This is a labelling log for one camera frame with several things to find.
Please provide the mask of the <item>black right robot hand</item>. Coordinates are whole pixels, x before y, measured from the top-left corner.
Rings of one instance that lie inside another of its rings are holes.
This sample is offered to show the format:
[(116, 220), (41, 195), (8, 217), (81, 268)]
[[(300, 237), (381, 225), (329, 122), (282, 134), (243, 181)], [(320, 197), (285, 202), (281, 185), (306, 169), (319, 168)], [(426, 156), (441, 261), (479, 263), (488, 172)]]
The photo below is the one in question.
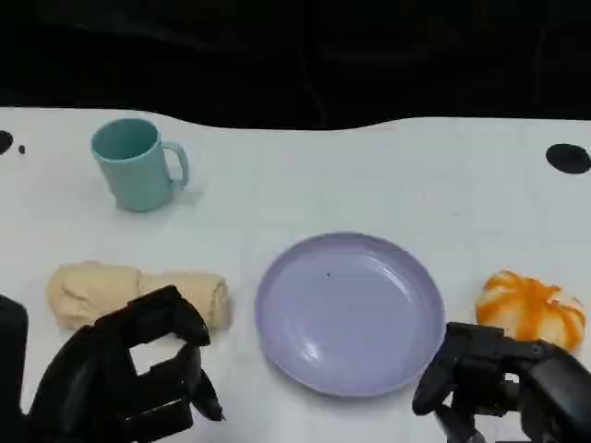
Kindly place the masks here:
[(482, 442), (479, 415), (520, 415), (530, 442), (590, 439), (590, 373), (547, 341), (516, 341), (499, 328), (450, 322), (412, 401), (434, 413), (450, 442)]

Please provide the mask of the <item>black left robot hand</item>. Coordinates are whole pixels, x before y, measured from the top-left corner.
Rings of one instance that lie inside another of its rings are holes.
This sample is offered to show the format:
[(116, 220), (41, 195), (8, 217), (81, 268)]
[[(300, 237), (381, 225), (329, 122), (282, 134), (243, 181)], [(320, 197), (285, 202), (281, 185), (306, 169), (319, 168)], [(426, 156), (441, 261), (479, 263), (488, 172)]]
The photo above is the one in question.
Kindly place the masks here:
[[(132, 348), (174, 334), (184, 345), (141, 374)], [(193, 426), (193, 412), (224, 419), (201, 366), (210, 334), (173, 285), (80, 328), (43, 374), (26, 416), (27, 442), (156, 442)]]

